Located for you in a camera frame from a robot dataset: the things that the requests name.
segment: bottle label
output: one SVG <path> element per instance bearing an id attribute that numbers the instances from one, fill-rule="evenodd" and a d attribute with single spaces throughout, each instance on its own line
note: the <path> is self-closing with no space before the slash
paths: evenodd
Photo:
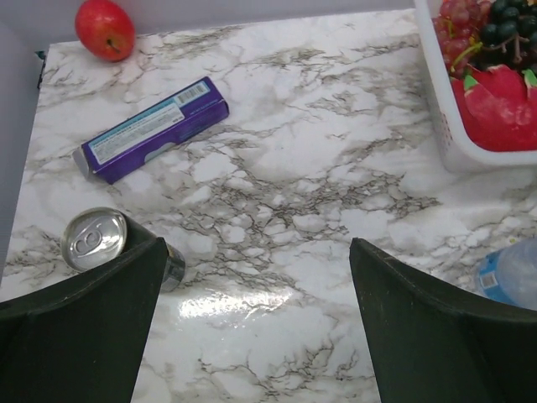
<path id="1" fill-rule="evenodd" d="M 488 298 L 504 304 L 517 306 L 517 304 L 505 293 L 496 278 L 496 269 L 498 268 L 498 257 L 500 252 L 502 251 L 499 250 L 498 252 L 487 255 L 485 258 L 486 264 L 482 265 L 479 270 L 478 280 L 483 292 Z"/>

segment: gray wall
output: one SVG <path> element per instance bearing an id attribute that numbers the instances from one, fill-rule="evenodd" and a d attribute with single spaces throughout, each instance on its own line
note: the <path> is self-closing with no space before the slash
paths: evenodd
<path id="1" fill-rule="evenodd" d="M 0 21 L 0 279 L 37 105 L 39 59 Z"/>
<path id="2" fill-rule="evenodd" d="M 35 50 L 75 38 L 82 0 L 0 0 L 0 18 Z M 413 7 L 412 0 L 116 0 L 140 33 Z"/>

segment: grape stem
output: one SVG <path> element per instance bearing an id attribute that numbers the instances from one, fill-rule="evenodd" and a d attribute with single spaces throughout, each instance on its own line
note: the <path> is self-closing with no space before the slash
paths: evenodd
<path id="1" fill-rule="evenodd" d="M 524 43 L 529 42 L 529 39 L 523 38 L 522 36 L 520 36 L 518 32 L 515 35 L 513 35 L 511 38 L 504 40 L 504 42 L 496 46 L 490 46 L 490 47 L 483 46 L 483 50 L 494 51 L 494 50 L 501 49 L 502 53 L 507 53 L 507 44 L 513 41 L 514 41 L 513 63 L 517 65 L 518 63 L 522 61 L 522 56 L 520 55 L 520 42 L 524 42 Z"/>
<path id="2" fill-rule="evenodd" d="M 453 22 L 450 20 L 450 19 L 447 19 L 447 31 L 448 31 L 448 34 L 450 35 L 450 39 L 453 38 Z"/>
<path id="3" fill-rule="evenodd" d="M 466 48 L 464 52 L 462 52 L 460 55 L 458 55 L 455 60 L 453 61 L 453 64 L 451 65 L 451 72 L 455 72 L 455 66 L 459 64 L 459 62 L 464 59 L 467 55 L 470 55 L 473 52 L 478 52 L 483 47 L 483 42 L 477 42 L 476 44 L 473 44 L 469 48 Z"/>

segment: dark grape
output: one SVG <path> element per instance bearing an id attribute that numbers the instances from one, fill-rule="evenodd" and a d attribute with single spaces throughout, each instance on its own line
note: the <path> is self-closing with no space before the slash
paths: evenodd
<path id="1" fill-rule="evenodd" d="M 520 10 L 520 15 L 530 15 L 531 12 L 530 12 L 530 5 L 529 4 L 525 4 L 524 6 L 522 6 L 521 8 L 519 8 Z"/>
<path id="2" fill-rule="evenodd" d="M 522 58 L 522 61 L 527 60 L 529 58 L 529 53 L 527 50 L 521 50 L 520 51 L 520 57 Z"/>
<path id="3" fill-rule="evenodd" d="M 519 20 L 520 11 L 515 7 L 507 7 L 503 10 L 502 16 L 500 17 L 501 21 L 518 21 Z"/>
<path id="4" fill-rule="evenodd" d="M 508 0 L 509 7 L 516 7 L 519 11 L 522 11 L 524 6 L 527 6 L 526 0 Z"/>
<path id="5" fill-rule="evenodd" d="M 490 13 L 494 18 L 500 18 L 505 8 L 508 7 L 508 0 L 496 0 L 490 7 Z"/>
<path id="6" fill-rule="evenodd" d="M 537 31 L 537 17 L 529 15 L 520 21 L 519 34 L 528 38 L 533 32 Z"/>
<path id="7" fill-rule="evenodd" d="M 504 42 L 504 40 L 513 38 L 517 33 L 517 28 L 516 21 L 506 21 L 505 23 L 500 24 L 498 26 L 498 40 Z"/>
<path id="8" fill-rule="evenodd" d="M 479 32 L 479 38 L 486 46 L 492 46 L 498 42 L 498 26 L 496 24 L 487 24 Z"/>
<path id="9" fill-rule="evenodd" d="M 537 45 L 537 32 L 533 32 L 530 36 L 529 36 L 529 46 L 531 47 L 534 47 Z"/>

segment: plastic basket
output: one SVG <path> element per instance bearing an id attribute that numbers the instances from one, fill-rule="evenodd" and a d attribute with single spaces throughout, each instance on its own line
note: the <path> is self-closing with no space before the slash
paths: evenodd
<path id="1" fill-rule="evenodd" d="M 509 166 L 537 165 L 537 151 L 496 153 L 476 146 L 467 136 L 444 66 L 431 19 L 442 0 L 414 0 L 425 57 L 423 77 L 436 143 L 451 172 L 480 172 Z"/>

